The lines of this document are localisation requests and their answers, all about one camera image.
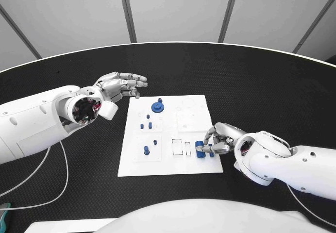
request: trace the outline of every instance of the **screw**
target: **screw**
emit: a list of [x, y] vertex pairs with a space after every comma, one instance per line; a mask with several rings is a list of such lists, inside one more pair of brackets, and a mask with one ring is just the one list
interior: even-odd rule
[[149, 155], [149, 146], [145, 147], [145, 154]]

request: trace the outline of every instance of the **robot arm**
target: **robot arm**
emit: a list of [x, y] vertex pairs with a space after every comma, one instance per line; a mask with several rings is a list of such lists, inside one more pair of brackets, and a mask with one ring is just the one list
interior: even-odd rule
[[205, 144], [213, 135], [216, 145], [200, 146], [197, 150], [217, 154], [234, 150], [234, 166], [255, 182], [270, 185], [279, 179], [296, 190], [336, 200], [336, 150], [309, 146], [291, 148], [270, 133], [246, 133], [224, 123], [210, 129]]
[[123, 96], [148, 86], [142, 75], [113, 72], [94, 86], [64, 86], [0, 105], [0, 164], [51, 147], [94, 122], [112, 120]]

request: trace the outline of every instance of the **blue object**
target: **blue object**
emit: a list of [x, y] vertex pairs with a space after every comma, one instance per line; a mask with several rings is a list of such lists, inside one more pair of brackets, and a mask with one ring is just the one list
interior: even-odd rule
[[[0, 205], [0, 208], [11, 208], [11, 203], [5, 203]], [[4, 213], [0, 214], [0, 233], [5, 233], [9, 226], [8, 226], [8, 213], [9, 211], [5, 210]]]
[[145, 147], [145, 154], [149, 155], [149, 146]]
[[[213, 144], [210, 143], [210, 147], [213, 147]], [[211, 157], [216, 157], [216, 155], [214, 155], [214, 153], [211, 152], [210, 153], [211, 154]]]
[[164, 105], [164, 100], [162, 98], [158, 99], [158, 102], [154, 103], [152, 105], [152, 111], [156, 112], [156, 113], [161, 113], [165, 109], [165, 105]]
[[[198, 147], [198, 146], [204, 146], [205, 144], [204, 144], [204, 142], [203, 141], [197, 141], [195, 142], [195, 147]], [[197, 151], [197, 156], [198, 156], [198, 158], [204, 158], [205, 157], [205, 152], [201, 152], [201, 151]]]

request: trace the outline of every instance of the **black table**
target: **black table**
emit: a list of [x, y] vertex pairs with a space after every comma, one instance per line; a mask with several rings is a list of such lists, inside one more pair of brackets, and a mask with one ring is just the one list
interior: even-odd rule
[[[66, 85], [86, 87], [105, 74], [142, 74], [143, 96], [205, 94], [213, 123], [227, 122], [247, 132], [266, 130], [289, 141], [336, 149], [336, 68], [304, 57], [259, 48], [210, 43], [145, 43], [112, 46], [19, 66], [0, 73], [0, 103]], [[221, 156], [224, 173], [118, 177], [129, 99], [112, 121], [102, 117], [64, 140], [70, 186], [53, 204], [12, 211], [9, 233], [22, 233], [35, 221], [115, 218], [169, 200], [226, 199], [270, 209], [301, 211], [286, 184], [250, 181], [234, 168], [234, 154]], [[32, 173], [45, 151], [0, 165], [0, 193]], [[67, 170], [60, 144], [27, 184], [0, 198], [14, 207], [53, 200], [63, 191]], [[336, 223], [336, 202], [296, 191], [311, 210]]]

